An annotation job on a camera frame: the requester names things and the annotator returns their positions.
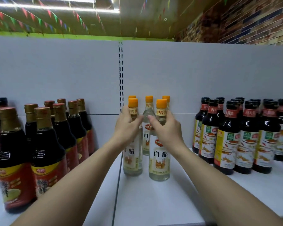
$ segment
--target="ceiling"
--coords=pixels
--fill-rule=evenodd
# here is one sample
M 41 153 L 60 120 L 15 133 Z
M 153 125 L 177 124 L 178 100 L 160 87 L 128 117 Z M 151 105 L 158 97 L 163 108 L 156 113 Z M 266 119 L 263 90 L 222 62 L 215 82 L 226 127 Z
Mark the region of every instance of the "ceiling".
M 0 0 L 0 31 L 170 39 L 218 1 Z

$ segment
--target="white back panel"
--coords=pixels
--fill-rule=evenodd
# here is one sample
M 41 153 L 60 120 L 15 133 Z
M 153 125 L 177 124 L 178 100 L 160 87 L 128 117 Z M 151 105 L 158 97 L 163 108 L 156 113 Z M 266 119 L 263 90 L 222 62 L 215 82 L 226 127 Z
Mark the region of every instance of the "white back panel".
M 85 98 L 88 114 L 119 114 L 118 42 L 0 36 L 0 97 L 24 104 Z
M 128 95 L 170 95 L 173 113 L 197 113 L 201 97 L 283 98 L 283 46 L 123 42 Z

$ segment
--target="person's right hand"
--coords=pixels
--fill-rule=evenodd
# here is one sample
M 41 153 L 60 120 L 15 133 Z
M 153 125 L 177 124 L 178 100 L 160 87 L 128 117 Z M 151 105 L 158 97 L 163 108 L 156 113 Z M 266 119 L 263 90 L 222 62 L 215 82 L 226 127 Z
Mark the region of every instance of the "person's right hand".
M 151 115 L 148 115 L 148 119 L 155 129 L 159 141 L 171 154 L 174 155 L 179 146 L 185 146 L 181 134 L 181 124 L 173 117 L 170 110 L 166 113 L 165 125 L 161 125 L 159 121 Z

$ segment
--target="hand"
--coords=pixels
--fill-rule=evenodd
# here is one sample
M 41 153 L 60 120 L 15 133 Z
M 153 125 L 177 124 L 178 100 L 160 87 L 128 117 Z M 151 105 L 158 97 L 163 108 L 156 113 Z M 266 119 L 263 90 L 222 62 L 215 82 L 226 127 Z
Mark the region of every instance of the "hand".
M 159 121 L 151 115 L 148 115 L 148 119 L 155 129 L 159 141 L 172 155 L 176 153 L 176 149 L 179 146 L 185 146 L 181 134 L 181 124 L 173 117 L 170 110 L 166 113 L 165 125 L 161 125 Z
M 119 144 L 121 149 L 125 148 L 135 139 L 143 118 L 144 116 L 138 115 L 136 120 L 132 121 L 129 107 L 126 105 L 122 108 L 112 137 L 116 144 Z

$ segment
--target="person's right arm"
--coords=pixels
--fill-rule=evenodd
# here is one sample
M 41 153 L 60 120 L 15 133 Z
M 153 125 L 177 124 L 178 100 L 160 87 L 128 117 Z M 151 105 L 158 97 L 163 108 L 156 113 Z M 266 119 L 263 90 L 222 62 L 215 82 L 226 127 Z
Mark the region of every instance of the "person's right arm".
M 189 150 L 183 142 L 181 124 L 170 111 L 164 126 L 151 115 L 148 119 L 161 143 L 188 174 L 219 226 L 283 226 L 283 219 L 254 195 Z

